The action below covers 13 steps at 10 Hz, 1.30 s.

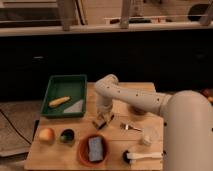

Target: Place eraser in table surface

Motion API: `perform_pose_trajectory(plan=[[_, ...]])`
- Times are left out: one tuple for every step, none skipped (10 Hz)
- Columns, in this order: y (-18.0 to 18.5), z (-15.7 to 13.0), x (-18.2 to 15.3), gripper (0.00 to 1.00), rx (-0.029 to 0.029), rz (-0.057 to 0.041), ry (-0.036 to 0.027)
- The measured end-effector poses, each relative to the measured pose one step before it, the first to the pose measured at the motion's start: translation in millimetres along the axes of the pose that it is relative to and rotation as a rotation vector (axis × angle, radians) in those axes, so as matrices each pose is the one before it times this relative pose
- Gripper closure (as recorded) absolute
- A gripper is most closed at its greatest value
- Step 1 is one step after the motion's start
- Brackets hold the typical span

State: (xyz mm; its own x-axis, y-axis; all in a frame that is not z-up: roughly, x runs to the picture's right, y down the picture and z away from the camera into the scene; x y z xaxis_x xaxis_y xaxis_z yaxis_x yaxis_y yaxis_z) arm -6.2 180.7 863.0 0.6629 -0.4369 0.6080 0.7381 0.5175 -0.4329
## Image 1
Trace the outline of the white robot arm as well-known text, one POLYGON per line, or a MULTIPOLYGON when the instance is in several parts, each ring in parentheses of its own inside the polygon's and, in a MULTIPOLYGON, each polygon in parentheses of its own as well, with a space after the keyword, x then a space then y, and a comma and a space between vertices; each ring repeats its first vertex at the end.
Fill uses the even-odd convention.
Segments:
POLYGON ((213 171, 213 106, 200 93, 173 95, 124 88, 109 74, 95 83, 97 108, 120 100, 164 119, 163 171, 213 171))

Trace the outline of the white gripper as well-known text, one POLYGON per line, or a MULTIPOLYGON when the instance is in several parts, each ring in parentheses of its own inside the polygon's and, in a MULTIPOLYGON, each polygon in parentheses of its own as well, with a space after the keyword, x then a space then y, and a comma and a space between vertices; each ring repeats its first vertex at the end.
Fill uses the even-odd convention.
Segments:
POLYGON ((113 104, 111 101, 100 100, 97 102, 97 114, 112 113, 113 104))

